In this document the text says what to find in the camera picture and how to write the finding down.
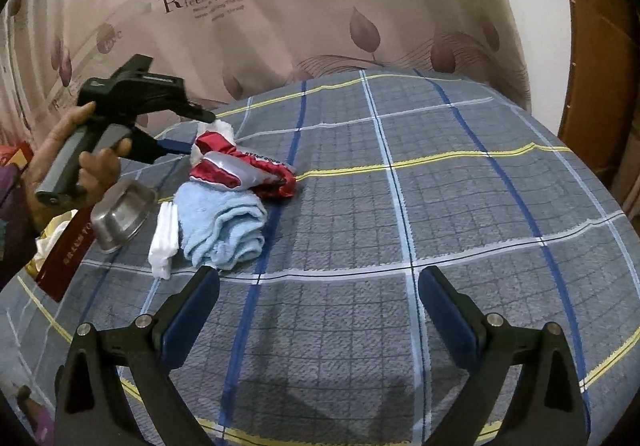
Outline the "person left hand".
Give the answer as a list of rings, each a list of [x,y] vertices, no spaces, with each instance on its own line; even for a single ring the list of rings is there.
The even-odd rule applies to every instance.
[[[126,157],[131,148],[131,140],[119,141],[116,149],[106,148],[98,154],[82,152],[78,157],[78,196],[62,206],[44,205],[36,198],[36,189],[46,177],[54,159],[61,150],[66,139],[73,135],[75,129],[85,123],[96,109],[94,102],[85,106],[74,106],[56,124],[47,138],[41,143],[32,161],[23,174],[26,189],[26,201],[32,225],[37,233],[43,232],[52,218],[71,210],[82,210],[98,203],[104,193],[110,189],[120,176],[120,157]]]

